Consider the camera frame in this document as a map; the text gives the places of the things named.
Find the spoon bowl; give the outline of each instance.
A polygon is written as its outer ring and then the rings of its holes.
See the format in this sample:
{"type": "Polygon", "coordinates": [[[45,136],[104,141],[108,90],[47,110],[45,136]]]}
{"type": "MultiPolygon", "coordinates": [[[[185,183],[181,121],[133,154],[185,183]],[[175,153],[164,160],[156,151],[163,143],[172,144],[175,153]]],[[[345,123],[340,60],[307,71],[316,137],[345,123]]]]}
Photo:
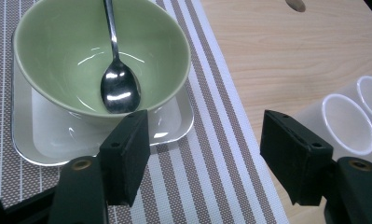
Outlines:
{"type": "Polygon", "coordinates": [[[110,113],[129,113],[140,104],[140,87],[136,75],[119,59],[112,0],[103,0],[111,37],[113,61],[104,72],[101,96],[110,113]]]}

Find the plate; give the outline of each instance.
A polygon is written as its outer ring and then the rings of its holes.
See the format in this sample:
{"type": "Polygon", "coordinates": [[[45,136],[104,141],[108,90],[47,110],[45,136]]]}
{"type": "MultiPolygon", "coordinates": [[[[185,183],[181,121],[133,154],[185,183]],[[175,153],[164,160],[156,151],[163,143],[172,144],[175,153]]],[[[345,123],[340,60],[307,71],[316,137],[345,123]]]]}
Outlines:
{"type": "MultiPolygon", "coordinates": [[[[193,122],[194,113],[184,86],[167,104],[148,112],[150,146],[179,140],[193,122]]],[[[77,157],[94,156],[115,127],[115,123],[87,123],[54,105],[29,85],[13,62],[12,140],[16,151],[27,161],[56,166],[77,157]]]]}

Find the striped placemat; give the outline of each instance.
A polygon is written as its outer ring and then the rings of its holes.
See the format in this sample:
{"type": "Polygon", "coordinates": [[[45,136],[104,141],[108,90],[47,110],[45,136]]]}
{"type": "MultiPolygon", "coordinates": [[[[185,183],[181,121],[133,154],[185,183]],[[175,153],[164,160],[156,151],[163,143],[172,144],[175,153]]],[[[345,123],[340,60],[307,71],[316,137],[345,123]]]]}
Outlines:
{"type": "MultiPolygon", "coordinates": [[[[34,0],[0,0],[0,198],[5,206],[54,186],[60,167],[24,161],[11,122],[11,35],[34,0]]],[[[192,52],[187,89],[194,128],[153,147],[132,208],[110,206],[111,223],[287,223],[259,146],[199,0],[157,0],[183,28],[192,52]]]]}

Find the cup rim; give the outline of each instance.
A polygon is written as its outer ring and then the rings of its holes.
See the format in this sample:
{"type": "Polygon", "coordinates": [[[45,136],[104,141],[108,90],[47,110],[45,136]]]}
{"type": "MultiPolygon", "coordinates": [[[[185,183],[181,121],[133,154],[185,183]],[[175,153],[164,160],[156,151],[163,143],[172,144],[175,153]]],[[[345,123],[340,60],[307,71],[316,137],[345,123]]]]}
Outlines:
{"type": "Polygon", "coordinates": [[[369,119],[368,115],[365,113],[365,111],[358,104],[356,104],[351,98],[341,95],[341,94],[337,94],[337,93],[333,93],[333,94],[329,94],[325,96],[323,99],[322,115],[323,115],[323,119],[325,122],[325,126],[327,127],[329,134],[335,139],[337,143],[339,143],[342,147],[347,149],[350,153],[357,155],[357,156],[364,156],[372,152],[372,122],[369,119]],[[371,138],[371,141],[368,141],[367,146],[364,147],[365,150],[356,150],[356,149],[353,149],[352,147],[349,147],[342,140],[340,140],[335,134],[335,132],[333,131],[326,116],[326,104],[328,101],[332,100],[333,98],[340,98],[341,100],[344,100],[348,104],[351,104],[354,107],[354,109],[356,109],[357,112],[360,113],[360,116],[362,116],[362,118],[366,121],[368,130],[369,130],[369,137],[371,138]]]}
{"type": "Polygon", "coordinates": [[[371,107],[366,103],[366,100],[365,100],[365,97],[363,96],[362,94],[362,90],[361,90],[361,83],[365,80],[372,80],[372,77],[371,76],[362,76],[362,77],[359,77],[357,79],[357,83],[356,83],[356,86],[357,86],[357,94],[359,95],[360,99],[361,99],[361,102],[363,104],[363,106],[365,107],[365,110],[368,112],[368,114],[370,114],[372,116],[372,109],[371,107]]]}

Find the bowl rim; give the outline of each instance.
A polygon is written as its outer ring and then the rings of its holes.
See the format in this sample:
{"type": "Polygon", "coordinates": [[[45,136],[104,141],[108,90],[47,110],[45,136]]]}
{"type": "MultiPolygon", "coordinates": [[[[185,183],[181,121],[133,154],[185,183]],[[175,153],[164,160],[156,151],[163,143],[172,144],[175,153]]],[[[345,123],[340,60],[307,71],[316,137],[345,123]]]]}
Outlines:
{"type": "MultiPolygon", "coordinates": [[[[68,104],[65,104],[65,103],[57,100],[56,98],[53,98],[49,94],[47,94],[30,78],[30,76],[27,74],[27,72],[25,71],[25,68],[23,67],[23,65],[21,63],[21,59],[20,59],[19,54],[18,54],[18,50],[17,50],[16,46],[19,43],[19,39],[17,37],[19,35],[20,27],[24,23],[23,18],[27,17],[32,11],[36,10],[37,6],[39,6],[41,4],[44,4],[47,1],[52,1],[52,0],[40,0],[37,3],[33,4],[30,8],[28,8],[28,10],[23,14],[22,18],[20,19],[20,21],[19,21],[19,23],[18,23],[18,25],[17,25],[14,33],[13,33],[12,48],[13,48],[15,63],[17,63],[17,65],[20,68],[20,70],[22,72],[22,75],[25,77],[25,79],[29,82],[29,84],[32,86],[32,88],[34,88],[38,93],[43,95],[46,99],[51,101],[53,104],[61,107],[64,110],[67,110],[67,111],[72,112],[72,113],[76,113],[78,115],[88,116],[88,117],[93,117],[93,118],[98,118],[98,119],[120,119],[120,118],[124,118],[128,114],[132,113],[132,112],[130,112],[130,113],[121,113],[121,114],[110,114],[108,112],[108,114],[98,114],[98,113],[89,112],[89,111],[85,111],[85,110],[75,108],[75,107],[70,106],[68,104]]],[[[180,84],[174,89],[174,91],[171,94],[169,94],[165,98],[161,99],[158,103],[156,103],[155,105],[151,105],[150,107],[144,108],[147,111],[151,111],[151,110],[154,110],[154,109],[166,104],[167,102],[169,102],[177,94],[177,92],[179,92],[180,89],[183,88],[183,86],[186,84],[186,81],[187,81],[188,75],[189,75],[189,71],[190,71],[190,67],[191,67],[191,50],[190,50],[190,46],[189,46],[188,40],[186,38],[186,35],[185,35],[182,27],[179,25],[179,23],[167,11],[165,11],[162,7],[156,5],[155,3],[151,2],[151,1],[148,1],[148,0],[146,0],[144,2],[148,5],[150,5],[151,7],[155,7],[158,10],[160,10],[161,12],[163,12],[168,17],[168,20],[172,21],[174,26],[177,27],[177,29],[180,31],[181,38],[183,39],[184,43],[186,44],[185,54],[187,56],[186,57],[187,62],[186,62],[185,75],[183,76],[182,80],[180,81],[180,84]]]]}

